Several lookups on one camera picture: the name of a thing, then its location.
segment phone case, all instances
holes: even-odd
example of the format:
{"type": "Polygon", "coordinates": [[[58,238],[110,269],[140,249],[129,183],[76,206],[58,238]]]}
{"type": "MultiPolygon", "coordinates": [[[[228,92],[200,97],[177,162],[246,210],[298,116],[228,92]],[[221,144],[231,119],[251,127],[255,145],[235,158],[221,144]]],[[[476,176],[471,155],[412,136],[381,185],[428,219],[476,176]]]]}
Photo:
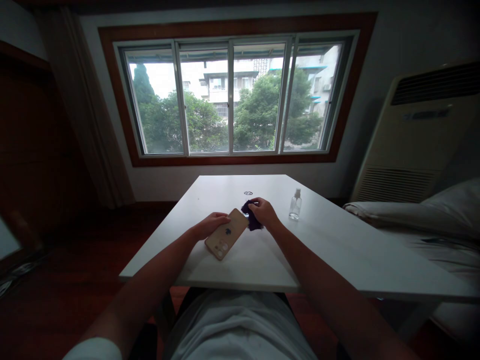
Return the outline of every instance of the phone case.
{"type": "Polygon", "coordinates": [[[205,240],[206,247],[218,260],[223,260],[228,254],[237,239],[242,235],[249,225],[248,219],[236,208],[234,208],[228,217],[231,221],[220,225],[205,240]]]}

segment tree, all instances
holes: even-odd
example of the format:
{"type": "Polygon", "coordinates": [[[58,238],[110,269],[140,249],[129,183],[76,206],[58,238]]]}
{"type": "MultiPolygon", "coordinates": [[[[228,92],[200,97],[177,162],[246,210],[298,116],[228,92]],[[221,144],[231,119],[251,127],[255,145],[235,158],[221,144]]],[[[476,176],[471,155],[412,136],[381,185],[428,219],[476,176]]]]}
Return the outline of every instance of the tree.
{"type": "Polygon", "coordinates": [[[139,104],[149,104],[154,100],[155,92],[150,85],[150,78],[144,64],[137,64],[134,71],[133,86],[135,87],[136,100],[139,104]]]}
{"type": "MultiPolygon", "coordinates": [[[[242,89],[240,101],[234,112],[234,150],[273,149],[281,72],[260,77],[253,89],[242,89]]],[[[134,70],[133,87],[141,120],[146,152],[149,154],[182,153],[182,128],[180,124],[177,92],[165,98],[155,95],[150,84],[147,68],[137,64],[134,70]]],[[[311,83],[307,74],[296,69],[290,100],[288,126],[285,138],[294,145],[302,145],[318,136],[322,118],[316,112],[305,113],[310,105],[311,83]]],[[[218,114],[215,106],[198,99],[193,93],[183,94],[191,152],[228,151],[228,125],[218,114]]]]}
{"type": "MultiPolygon", "coordinates": [[[[133,86],[147,152],[182,153],[177,92],[170,92],[165,98],[155,95],[144,64],[138,64],[135,68],[133,86]]],[[[184,103],[190,151],[228,151],[227,124],[217,114],[213,104],[197,99],[188,91],[184,93],[184,103]]]]}
{"type": "MultiPolygon", "coordinates": [[[[274,145],[279,110],[281,71],[260,77],[253,89],[242,89],[235,110],[233,148],[271,150],[274,145]]],[[[295,69],[285,139],[294,145],[309,143],[318,136],[323,119],[316,112],[304,113],[311,103],[307,74],[295,69]]]]}
{"type": "Polygon", "coordinates": [[[228,124],[214,105],[196,98],[191,92],[183,93],[188,122],[188,142],[191,152],[221,152],[229,150],[228,124]]]}

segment floor-standing air conditioner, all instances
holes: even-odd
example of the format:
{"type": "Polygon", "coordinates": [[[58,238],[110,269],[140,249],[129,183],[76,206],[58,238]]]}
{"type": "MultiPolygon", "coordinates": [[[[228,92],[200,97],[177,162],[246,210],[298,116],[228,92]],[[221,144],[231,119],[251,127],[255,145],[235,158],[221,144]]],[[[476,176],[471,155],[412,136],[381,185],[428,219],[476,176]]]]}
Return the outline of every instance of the floor-standing air conditioner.
{"type": "Polygon", "coordinates": [[[426,199],[479,114],[480,61],[395,78],[350,201],[426,199]]]}

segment building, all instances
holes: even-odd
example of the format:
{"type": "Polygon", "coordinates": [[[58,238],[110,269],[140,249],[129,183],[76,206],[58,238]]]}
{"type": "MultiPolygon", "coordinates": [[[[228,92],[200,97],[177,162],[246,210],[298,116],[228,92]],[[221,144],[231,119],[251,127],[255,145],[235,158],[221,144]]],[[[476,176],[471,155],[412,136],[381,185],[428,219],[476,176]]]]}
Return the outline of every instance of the building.
{"type": "MultiPolygon", "coordinates": [[[[298,51],[296,66],[306,73],[311,82],[310,106],[306,113],[317,112],[324,117],[339,58],[340,45],[323,45],[298,51]]],[[[234,60],[233,104],[240,100],[241,89],[252,89],[255,81],[269,72],[280,71],[282,57],[234,60]]],[[[182,63],[183,90],[205,99],[216,106],[219,116],[228,117],[228,63],[227,60],[182,63]]]]}

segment purple cloth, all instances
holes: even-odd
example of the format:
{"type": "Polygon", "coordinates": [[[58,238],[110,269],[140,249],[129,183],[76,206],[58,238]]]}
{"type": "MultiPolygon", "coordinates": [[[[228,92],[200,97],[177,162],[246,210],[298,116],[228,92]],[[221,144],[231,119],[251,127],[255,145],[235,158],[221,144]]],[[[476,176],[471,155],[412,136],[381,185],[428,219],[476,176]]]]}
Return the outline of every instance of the purple cloth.
{"type": "Polygon", "coordinates": [[[241,207],[241,212],[244,213],[244,214],[248,214],[248,228],[250,229],[250,231],[257,230],[257,229],[263,229],[264,226],[257,220],[257,218],[254,215],[254,212],[249,209],[249,204],[253,204],[255,206],[258,206],[253,201],[248,200],[241,207]]]}

